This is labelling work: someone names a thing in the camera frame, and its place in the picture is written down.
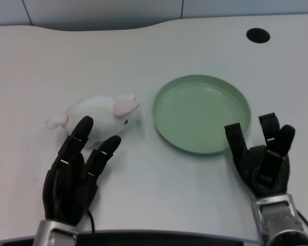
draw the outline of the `plate rim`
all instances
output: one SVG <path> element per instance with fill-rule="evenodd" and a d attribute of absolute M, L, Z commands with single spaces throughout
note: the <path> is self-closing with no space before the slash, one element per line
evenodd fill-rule
<path fill-rule="evenodd" d="M 155 129 L 159 132 L 159 134 L 162 136 L 162 138 L 167 141 L 169 144 L 171 144 L 172 146 L 178 148 L 179 150 L 182 150 L 182 151 L 185 151 L 187 153 L 193 153 L 193 154 L 199 154 L 199 155 L 209 155 L 209 154 L 216 154 L 216 153 L 220 153 L 220 152 L 223 152 L 225 151 L 227 148 L 225 149 L 222 149 L 220 151 L 213 151 L 213 152 L 197 152 L 197 151 L 192 151 L 192 150 L 187 150 L 187 149 L 184 149 L 180 146 L 177 146 L 175 143 L 171 142 L 170 140 L 168 140 L 166 137 L 163 136 L 162 132 L 160 131 L 159 127 L 157 126 L 157 123 L 156 123 L 156 118 L 155 118 L 155 102 L 157 100 L 157 97 L 158 95 L 160 94 L 160 92 L 164 89 L 164 87 L 166 87 L 169 83 L 177 80 L 177 79 L 180 79 L 180 78 L 184 78 L 184 77 L 189 77 L 189 76 L 205 76 L 205 77 L 211 77 L 211 78 L 215 78 L 215 79 L 219 79 L 225 83 L 227 83 L 229 86 L 233 87 L 234 89 L 236 89 L 240 94 L 241 96 L 244 98 L 245 102 L 246 102 L 246 105 L 249 109 L 249 121 L 248 121 L 248 126 L 247 128 L 245 129 L 245 132 L 243 132 L 243 136 L 244 138 L 246 138 L 249 133 L 250 133 L 250 130 L 251 130 L 251 124 L 252 124 L 252 112 L 251 112 L 251 107 L 250 107 L 250 104 L 248 103 L 246 97 L 244 96 L 244 94 L 237 88 L 235 87 L 234 85 L 232 85 L 231 83 L 225 81 L 224 79 L 221 79 L 221 78 L 218 78 L 218 77 L 215 77 L 215 76 L 211 76 L 211 75 L 207 75 L 207 74 L 189 74 L 189 75 L 184 75 L 184 76 L 180 76 L 180 77 L 177 77 L 177 78 L 174 78 L 172 80 L 170 80 L 169 82 L 165 83 L 163 86 L 161 86 L 159 88 L 159 90 L 157 91 L 157 93 L 155 94 L 155 97 L 154 97 L 154 100 L 153 100 L 153 103 L 152 103 L 152 119 L 153 119 L 153 123 L 154 123 L 154 126 L 155 126 Z"/>

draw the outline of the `pink ear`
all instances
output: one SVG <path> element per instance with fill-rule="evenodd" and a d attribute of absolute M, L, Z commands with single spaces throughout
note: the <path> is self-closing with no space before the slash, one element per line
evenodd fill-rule
<path fill-rule="evenodd" d="M 139 102 L 116 100 L 113 105 L 113 112 L 116 117 L 125 117 L 139 107 Z"/>

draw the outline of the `black hole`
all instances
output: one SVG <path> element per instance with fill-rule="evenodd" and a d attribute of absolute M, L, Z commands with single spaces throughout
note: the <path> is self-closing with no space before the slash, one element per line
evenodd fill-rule
<path fill-rule="evenodd" d="M 258 44 L 268 42 L 271 39 L 269 33 L 261 28 L 251 28 L 246 32 L 246 36 L 250 41 Z"/>

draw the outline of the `stuffed toy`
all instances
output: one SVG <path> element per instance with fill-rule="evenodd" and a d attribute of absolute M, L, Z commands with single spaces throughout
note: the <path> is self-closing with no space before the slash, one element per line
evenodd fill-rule
<path fill-rule="evenodd" d="M 50 118 L 46 127 L 55 129 L 62 126 L 71 134 L 79 121 L 88 115 L 93 118 L 93 127 L 86 144 L 86 147 L 90 148 L 96 142 L 105 141 L 119 133 L 128 124 L 131 113 L 138 107 L 139 102 L 133 94 L 117 97 L 94 96 L 77 101 L 67 109 L 66 114 Z"/>

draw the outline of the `silver metal wrist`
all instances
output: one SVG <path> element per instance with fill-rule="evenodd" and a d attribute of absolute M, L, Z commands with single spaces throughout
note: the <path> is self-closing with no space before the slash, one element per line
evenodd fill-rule
<path fill-rule="evenodd" d="M 303 231 L 301 220 L 290 194 L 265 197 L 253 203 L 258 230 L 264 245 L 308 245 L 308 235 Z"/>
<path fill-rule="evenodd" d="M 53 220 L 42 220 L 33 246 L 74 246 L 78 231 L 75 227 Z"/>

